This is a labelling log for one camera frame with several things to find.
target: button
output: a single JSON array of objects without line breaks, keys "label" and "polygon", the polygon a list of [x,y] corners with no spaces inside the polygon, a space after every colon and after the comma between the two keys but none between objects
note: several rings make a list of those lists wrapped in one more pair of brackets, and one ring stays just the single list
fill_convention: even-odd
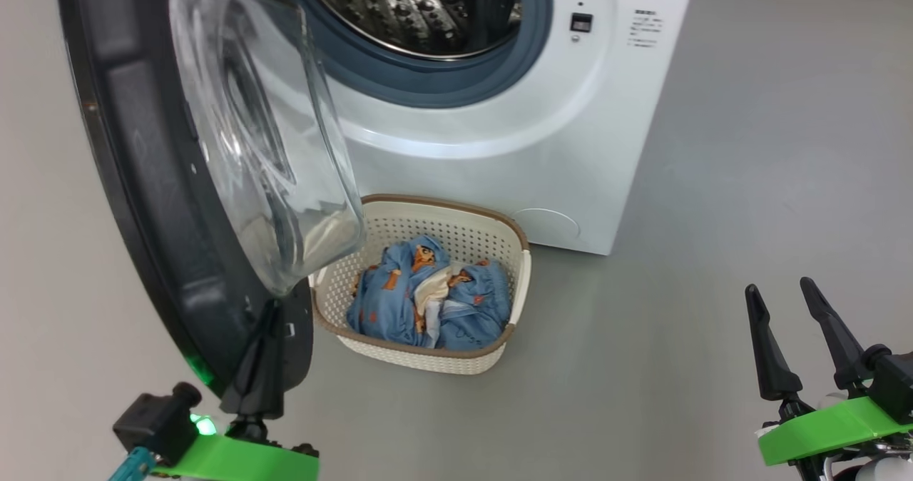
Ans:
[{"label": "button", "polygon": [[590,33],[593,29],[593,14],[571,14],[571,31]]}]

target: washing machine door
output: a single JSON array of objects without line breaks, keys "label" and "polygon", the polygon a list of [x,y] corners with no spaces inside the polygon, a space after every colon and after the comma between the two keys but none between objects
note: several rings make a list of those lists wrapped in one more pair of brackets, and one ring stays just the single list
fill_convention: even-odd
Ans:
[{"label": "washing machine door", "polygon": [[221,398],[264,315],[281,315],[269,326],[282,386],[300,383],[306,276],[364,235],[303,12],[286,0],[59,3],[111,210],[180,351]]}]

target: green led light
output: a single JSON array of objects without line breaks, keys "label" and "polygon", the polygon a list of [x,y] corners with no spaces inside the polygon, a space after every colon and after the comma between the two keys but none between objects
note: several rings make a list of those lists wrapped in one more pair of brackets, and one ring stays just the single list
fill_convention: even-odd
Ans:
[{"label": "green led light", "polygon": [[215,423],[209,417],[202,415],[190,414],[190,422],[196,424],[196,431],[200,432],[200,435],[217,435],[218,429],[215,429]]},{"label": "green led light", "polygon": [[196,374],[196,377],[203,381],[203,384],[209,386],[209,384],[215,380],[215,374],[213,374],[213,371],[209,370],[209,366],[206,365],[206,362],[203,361],[202,358],[198,357],[198,355],[189,355],[189,357],[186,357],[185,360],[187,360],[187,363],[190,365],[193,373]]}]

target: basket rim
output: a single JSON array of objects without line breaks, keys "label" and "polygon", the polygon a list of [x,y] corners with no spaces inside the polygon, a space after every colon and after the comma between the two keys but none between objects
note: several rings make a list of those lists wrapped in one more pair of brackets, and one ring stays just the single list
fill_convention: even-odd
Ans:
[{"label": "basket rim", "polygon": [[[512,218],[504,215],[503,213],[488,210],[488,208],[457,203],[454,201],[445,201],[444,199],[425,198],[420,196],[404,196],[399,194],[374,194],[370,196],[364,196],[362,198],[362,205],[367,206],[368,204],[378,202],[437,206],[442,208],[450,208],[450,210],[475,213],[482,217],[493,218],[493,220],[501,222],[511,228],[513,233],[515,233],[516,237],[519,239],[522,250],[529,251],[529,240],[527,240],[526,234],[523,233],[523,230],[521,227],[519,227],[519,224],[516,224],[516,221],[513,221]],[[488,347],[482,348],[481,350],[430,350],[430,348],[421,348],[417,347],[417,345],[398,344],[397,342],[390,342],[387,340],[381,340],[379,338],[367,337],[367,335],[356,333],[352,329],[330,324],[326,317],[323,316],[323,312],[320,311],[320,305],[317,303],[317,290],[314,287],[311,287],[310,289],[310,301],[311,305],[313,305],[314,320],[317,321],[317,324],[320,324],[321,328],[326,329],[326,331],[329,331],[334,335],[338,335],[339,337],[343,338],[349,338],[351,340],[355,340],[356,342],[362,342],[363,344],[374,345],[378,348],[385,348],[385,350],[395,350],[409,354],[428,355],[428,357],[434,358],[457,358],[457,360],[473,360],[474,358],[482,358],[484,355],[492,354],[499,348],[503,347],[503,345],[508,341],[508,338],[513,335],[514,329],[516,328],[516,325],[513,323],[506,324],[504,326],[504,331],[501,333],[500,337],[498,337],[498,339],[496,339],[492,344],[488,345]]]},{"label": "basket rim", "polygon": [[446,201],[446,199],[423,198],[421,196],[403,196],[399,194],[374,194],[362,198],[362,205],[368,205],[370,203],[410,203],[425,206],[437,206],[441,208],[450,208],[450,210],[465,211],[466,213],[475,213],[476,215],[482,215],[482,217],[493,218],[495,221],[506,224],[506,226],[511,228],[513,233],[515,233],[516,237],[519,239],[519,244],[521,244],[522,249],[529,250],[529,240],[526,238],[526,234],[523,233],[522,228],[519,227],[519,224],[516,223],[513,218],[510,218],[503,213],[489,210],[488,208],[467,205],[465,203],[457,203],[456,201]]}]

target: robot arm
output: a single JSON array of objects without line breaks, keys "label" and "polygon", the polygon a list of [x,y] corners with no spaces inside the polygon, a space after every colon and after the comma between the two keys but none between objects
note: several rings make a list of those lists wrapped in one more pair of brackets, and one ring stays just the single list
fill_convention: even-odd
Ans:
[{"label": "robot arm", "polygon": [[[821,325],[835,364],[837,387],[849,397],[816,410],[798,393],[770,331],[770,313],[758,287],[745,289],[760,397],[780,400],[780,419],[768,422],[758,445],[766,465],[796,467],[803,481],[913,480],[913,353],[894,355],[884,345],[863,351],[815,282],[800,282],[812,317]],[[872,380],[867,387],[863,381]],[[869,458],[864,467],[832,474],[835,462]]]},{"label": "robot arm", "polygon": [[264,419],[283,414],[281,305],[260,316],[220,408],[238,418],[225,435],[200,435],[190,416],[202,400],[188,383],[170,396],[144,393],[114,433],[130,452],[110,481],[141,481],[146,475],[210,481],[315,481],[320,454],[309,443],[284,449],[267,441]]}]

